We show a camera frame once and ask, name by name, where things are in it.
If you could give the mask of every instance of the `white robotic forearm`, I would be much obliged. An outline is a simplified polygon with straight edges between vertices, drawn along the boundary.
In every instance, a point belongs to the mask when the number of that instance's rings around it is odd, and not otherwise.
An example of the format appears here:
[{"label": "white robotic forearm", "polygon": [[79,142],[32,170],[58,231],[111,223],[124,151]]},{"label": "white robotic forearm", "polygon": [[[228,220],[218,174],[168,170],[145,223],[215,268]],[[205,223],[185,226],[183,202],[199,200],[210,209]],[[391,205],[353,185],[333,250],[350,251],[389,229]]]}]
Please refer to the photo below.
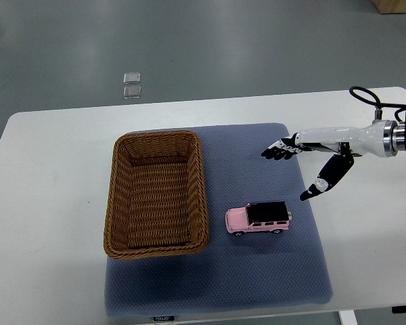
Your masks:
[{"label": "white robotic forearm", "polygon": [[[359,97],[354,90],[362,90],[371,95],[376,102]],[[314,184],[300,195],[301,200],[317,196],[331,190],[353,166],[354,157],[370,153],[378,157],[395,156],[398,151],[406,151],[405,122],[399,113],[406,111],[406,104],[380,103],[377,96],[368,89],[352,87],[351,94],[376,106],[373,124],[363,129],[354,127],[328,127],[299,131],[290,137],[283,137],[271,144],[262,156],[266,159],[290,159],[303,151],[332,152],[334,155],[322,168]],[[395,112],[396,121],[382,120],[382,107],[400,108]]]},{"label": "white robotic forearm", "polygon": [[394,121],[379,121],[363,129],[328,127],[303,130],[296,134],[294,141],[300,148],[334,153],[340,153],[341,144],[349,144],[353,156],[371,153],[378,157],[390,157],[395,156],[403,145],[403,134],[402,125]]}]

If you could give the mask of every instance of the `wicker basket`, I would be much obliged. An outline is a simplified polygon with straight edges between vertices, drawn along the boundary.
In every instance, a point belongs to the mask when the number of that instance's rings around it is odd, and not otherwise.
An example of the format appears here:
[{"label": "wicker basket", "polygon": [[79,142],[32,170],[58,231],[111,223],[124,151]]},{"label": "wicker basket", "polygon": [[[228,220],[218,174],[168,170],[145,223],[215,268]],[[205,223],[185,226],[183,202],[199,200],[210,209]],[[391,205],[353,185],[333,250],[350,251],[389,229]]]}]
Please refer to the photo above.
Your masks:
[{"label": "wicker basket", "polygon": [[113,150],[104,250],[114,259],[192,254],[209,239],[200,139],[134,133]]}]

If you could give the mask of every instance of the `pink toy car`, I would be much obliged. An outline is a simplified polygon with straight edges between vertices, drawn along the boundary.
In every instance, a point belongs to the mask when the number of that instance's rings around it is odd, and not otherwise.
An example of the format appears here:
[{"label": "pink toy car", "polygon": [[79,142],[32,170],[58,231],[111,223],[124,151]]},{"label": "pink toy car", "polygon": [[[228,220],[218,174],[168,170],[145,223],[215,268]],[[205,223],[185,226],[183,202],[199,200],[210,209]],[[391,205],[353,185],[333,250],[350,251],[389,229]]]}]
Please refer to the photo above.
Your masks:
[{"label": "pink toy car", "polygon": [[246,232],[273,232],[279,234],[289,229],[292,220],[286,203],[248,203],[246,207],[229,209],[225,214],[227,231],[235,236]]}]

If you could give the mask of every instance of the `blue mat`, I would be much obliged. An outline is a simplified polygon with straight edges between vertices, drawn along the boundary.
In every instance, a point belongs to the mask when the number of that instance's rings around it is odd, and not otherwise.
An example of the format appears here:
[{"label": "blue mat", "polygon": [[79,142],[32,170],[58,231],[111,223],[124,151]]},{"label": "blue mat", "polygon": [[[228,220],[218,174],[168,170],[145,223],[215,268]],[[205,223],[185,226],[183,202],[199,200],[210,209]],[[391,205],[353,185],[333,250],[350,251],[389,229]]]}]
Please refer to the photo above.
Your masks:
[{"label": "blue mat", "polygon": [[[261,152],[288,135],[281,124],[190,128],[202,141],[210,241],[195,255],[108,259],[109,316],[163,316],[327,303],[332,288],[298,161]],[[293,218],[282,234],[225,229],[225,212],[285,200]]]}]

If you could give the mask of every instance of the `concrete floor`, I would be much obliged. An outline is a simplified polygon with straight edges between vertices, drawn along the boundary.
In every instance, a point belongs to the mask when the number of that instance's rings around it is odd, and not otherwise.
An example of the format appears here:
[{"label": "concrete floor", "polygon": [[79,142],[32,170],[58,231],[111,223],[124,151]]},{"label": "concrete floor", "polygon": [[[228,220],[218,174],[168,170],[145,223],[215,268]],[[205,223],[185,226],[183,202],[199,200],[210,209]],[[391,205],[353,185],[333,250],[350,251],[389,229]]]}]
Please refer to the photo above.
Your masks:
[{"label": "concrete floor", "polygon": [[[131,71],[141,72],[141,98],[124,100]],[[370,0],[0,0],[0,136],[21,111],[353,85],[406,88],[406,14],[380,15]],[[406,324],[389,309],[357,315],[360,325]],[[339,321],[234,322],[251,323]]]}]

